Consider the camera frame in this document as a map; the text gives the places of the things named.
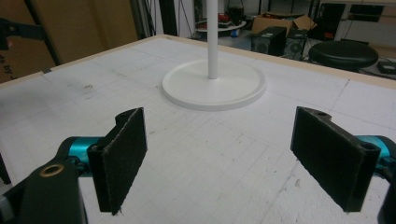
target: black cable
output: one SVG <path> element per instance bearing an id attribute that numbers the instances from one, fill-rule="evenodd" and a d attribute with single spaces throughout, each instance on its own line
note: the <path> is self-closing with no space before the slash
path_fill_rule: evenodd
<path id="1" fill-rule="evenodd" d="M 259 12 L 257 13 L 258 16 L 262 14 L 262 0 L 259 1 Z"/>
<path id="2" fill-rule="evenodd" d="M 148 0 L 146 0 L 145 9 L 147 11 L 146 13 L 147 13 L 148 28 L 149 28 L 150 35 L 151 36 L 156 35 L 157 27 L 155 25 L 153 25 L 152 16 L 151 16 L 151 9 L 152 9 L 152 1 L 151 0 L 150 0 L 150 2 L 148 2 Z"/>
<path id="3" fill-rule="evenodd" d="M 364 2 L 364 0 L 361 0 L 361 4 L 359 5 L 359 8 L 357 10 L 361 9 L 361 6 L 363 5 L 363 2 Z M 346 34 L 344 35 L 344 39 L 347 38 L 347 35 L 349 34 L 350 28 L 352 27 L 353 21 L 350 22 L 349 27 L 347 28 Z"/>
<path id="4" fill-rule="evenodd" d="M 157 34 L 157 3 L 154 0 L 154 34 Z"/>
<path id="5" fill-rule="evenodd" d="M 308 17 L 312 18 L 312 8 L 314 7 L 314 1 L 311 0 L 311 3 L 309 4 L 309 10 L 308 10 Z"/>
<path id="6" fill-rule="evenodd" d="M 183 2 L 181 0 L 180 0 L 180 2 L 181 2 L 181 6 L 183 7 L 184 17 L 186 18 L 187 26 L 189 27 L 190 37 L 192 37 L 192 31 L 191 31 L 191 28 L 190 28 L 189 20 L 187 19 L 186 10 L 184 9 L 184 4 L 183 4 Z"/>
<path id="7" fill-rule="evenodd" d="M 181 4 L 181 0 L 178 0 L 178 7 L 177 7 L 177 21 L 178 21 L 177 36 L 180 36 L 180 4 Z"/>

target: white table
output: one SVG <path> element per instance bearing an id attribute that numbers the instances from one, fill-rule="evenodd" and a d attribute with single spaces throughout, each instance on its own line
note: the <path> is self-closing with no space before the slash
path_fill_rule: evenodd
<path id="1" fill-rule="evenodd" d="M 205 43 L 155 36 L 0 86 L 0 150 L 14 184 L 69 136 L 101 136 L 143 106 L 148 153 L 122 207 L 101 214 L 80 178 L 91 223 L 376 223 L 388 189 L 374 177 L 360 213 L 346 214 L 290 151 L 297 105 L 332 115 L 353 134 L 396 141 L 396 82 L 220 47 L 262 70 L 252 105 L 193 111 L 168 102 L 163 76 L 206 57 Z"/>

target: black equipment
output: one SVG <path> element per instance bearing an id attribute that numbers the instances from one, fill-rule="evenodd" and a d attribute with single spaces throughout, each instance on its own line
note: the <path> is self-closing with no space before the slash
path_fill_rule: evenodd
<path id="1" fill-rule="evenodd" d="M 378 22 L 383 10 L 384 6 L 352 5 L 348 19 L 352 21 Z"/>
<path id="2" fill-rule="evenodd" d="M 396 63 L 394 62 L 378 62 L 376 67 L 382 74 L 396 75 Z"/>
<path id="3" fill-rule="evenodd" d="M 51 161 L 1 197 L 0 223 L 88 223 L 80 176 L 92 176 L 100 211 L 115 215 L 146 151 L 143 108 L 117 115 L 105 137 L 69 137 Z"/>
<path id="4" fill-rule="evenodd" d="M 285 47 L 286 58 L 296 61 L 301 61 L 303 59 L 307 33 L 307 30 L 289 30 Z"/>
<path id="5" fill-rule="evenodd" d="M 41 26 L 21 24 L 0 18 L 0 49 L 8 49 L 7 37 L 11 35 L 44 40 L 44 32 Z"/>
<path id="6" fill-rule="evenodd" d="M 286 44 L 286 31 L 286 27 L 267 27 L 251 37 L 251 51 L 282 56 Z"/>
<path id="7" fill-rule="evenodd" d="M 160 2 L 161 18 L 163 19 L 163 33 L 177 36 L 177 21 L 174 0 Z"/>
<path id="8" fill-rule="evenodd" d="M 318 40 L 333 40 L 345 7 L 345 4 L 321 4 L 315 19 L 318 26 L 310 30 L 308 36 Z"/>
<path id="9" fill-rule="evenodd" d="M 345 212 L 359 212 L 373 175 L 390 183 L 379 223 L 396 223 L 396 144 L 384 136 L 354 136 L 331 116 L 297 107 L 291 150 Z"/>

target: black stool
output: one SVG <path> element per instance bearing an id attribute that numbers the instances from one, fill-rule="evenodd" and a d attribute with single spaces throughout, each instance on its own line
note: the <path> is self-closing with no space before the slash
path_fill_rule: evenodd
<path id="1" fill-rule="evenodd" d="M 310 62 L 354 72 L 378 61 L 378 53 L 374 49 L 353 41 L 321 42 L 308 54 Z"/>

